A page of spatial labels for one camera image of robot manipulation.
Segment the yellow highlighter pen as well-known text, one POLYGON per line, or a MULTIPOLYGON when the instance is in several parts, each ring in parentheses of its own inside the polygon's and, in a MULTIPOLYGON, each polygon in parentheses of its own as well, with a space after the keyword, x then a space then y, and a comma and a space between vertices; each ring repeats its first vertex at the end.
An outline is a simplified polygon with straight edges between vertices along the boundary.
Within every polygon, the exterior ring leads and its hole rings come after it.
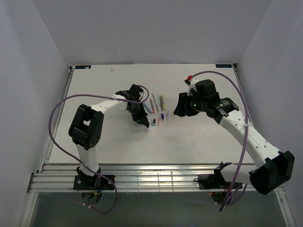
POLYGON ((163 95, 161 95, 160 97, 161 97, 162 109, 165 110, 165 104, 164 104, 163 95))

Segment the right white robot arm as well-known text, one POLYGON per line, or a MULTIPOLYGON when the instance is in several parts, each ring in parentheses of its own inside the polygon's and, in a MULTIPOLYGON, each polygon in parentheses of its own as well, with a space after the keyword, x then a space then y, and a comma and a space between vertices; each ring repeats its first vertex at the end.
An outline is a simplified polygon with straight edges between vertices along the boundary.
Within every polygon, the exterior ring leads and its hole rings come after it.
POLYGON ((255 165, 250 170, 245 166, 222 162, 213 174, 198 176, 200 188, 224 188, 235 182, 236 186, 251 185, 266 195, 291 179, 294 155, 290 151, 280 151, 246 123, 245 116, 230 98, 220 98, 213 81, 188 77, 185 83, 188 91, 179 94, 174 115, 190 117, 205 113, 242 145, 255 165))

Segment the light blue pen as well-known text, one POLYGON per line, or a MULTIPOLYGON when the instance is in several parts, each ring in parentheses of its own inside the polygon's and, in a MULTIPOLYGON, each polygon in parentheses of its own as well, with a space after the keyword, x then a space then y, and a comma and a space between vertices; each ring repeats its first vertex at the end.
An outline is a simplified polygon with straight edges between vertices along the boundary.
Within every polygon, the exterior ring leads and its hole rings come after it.
POLYGON ((153 111, 148 107, 146 103, 143 103, 144 108, 146 109, 148 114, 153 114, 153 111))

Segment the pink highlighter pen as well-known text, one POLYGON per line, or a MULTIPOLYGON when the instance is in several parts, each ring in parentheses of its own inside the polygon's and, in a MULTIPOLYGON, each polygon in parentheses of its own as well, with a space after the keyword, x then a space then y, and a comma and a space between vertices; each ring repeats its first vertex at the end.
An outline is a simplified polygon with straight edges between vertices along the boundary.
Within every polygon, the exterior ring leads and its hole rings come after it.
POLYGON ((151 104, 152 112, 153 112, 153 114, 155 114, 155 109, 154 109, 153 101, 151 98, 150 98, 150 104, 151 104))

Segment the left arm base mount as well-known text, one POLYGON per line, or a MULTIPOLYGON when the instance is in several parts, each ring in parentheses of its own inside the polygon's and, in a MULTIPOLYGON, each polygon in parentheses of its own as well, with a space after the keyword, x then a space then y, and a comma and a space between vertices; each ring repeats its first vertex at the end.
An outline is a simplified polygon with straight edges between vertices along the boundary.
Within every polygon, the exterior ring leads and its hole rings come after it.
POLYGON ((113 190, 114 186, 112 183, 104 179, 98 175, 85 175, 81 170, 80 167, 76 169, 77 175, 74 178, 73 183, 73 190, 113 190))

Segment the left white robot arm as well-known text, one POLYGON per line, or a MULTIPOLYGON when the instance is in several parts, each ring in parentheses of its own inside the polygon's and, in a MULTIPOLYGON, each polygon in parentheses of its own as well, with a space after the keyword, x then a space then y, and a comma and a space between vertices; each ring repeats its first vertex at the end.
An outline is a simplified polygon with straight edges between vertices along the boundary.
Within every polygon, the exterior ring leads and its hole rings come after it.
POLYGON ((96 174, 99 171, 96 145, 101 139, 103 122, 119 112, 128 111, 135 123, 147 128, 150 126, 142 104, 143 89, 133 84, 129 90, 118 91, 101 103, 78 107, 68 134, 79 153, 78 172, 85 175, 84 183, 90 189, 100 185, 100 177, 96 174))

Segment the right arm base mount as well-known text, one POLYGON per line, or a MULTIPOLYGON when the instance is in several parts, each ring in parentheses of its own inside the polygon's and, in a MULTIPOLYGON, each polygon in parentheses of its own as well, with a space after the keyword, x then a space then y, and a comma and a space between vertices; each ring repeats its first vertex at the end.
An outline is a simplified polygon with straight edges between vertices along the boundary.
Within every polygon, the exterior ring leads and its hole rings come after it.
MULTIPOLYGON (((222 162, 212 174, 199 174, 194 182, 198 183, 199 189, 229 189, 236 169, 237 165, 222 162)), ((249 176, 240 170, 232 189, 242 188, 243 184, 250 184, 249 176)))

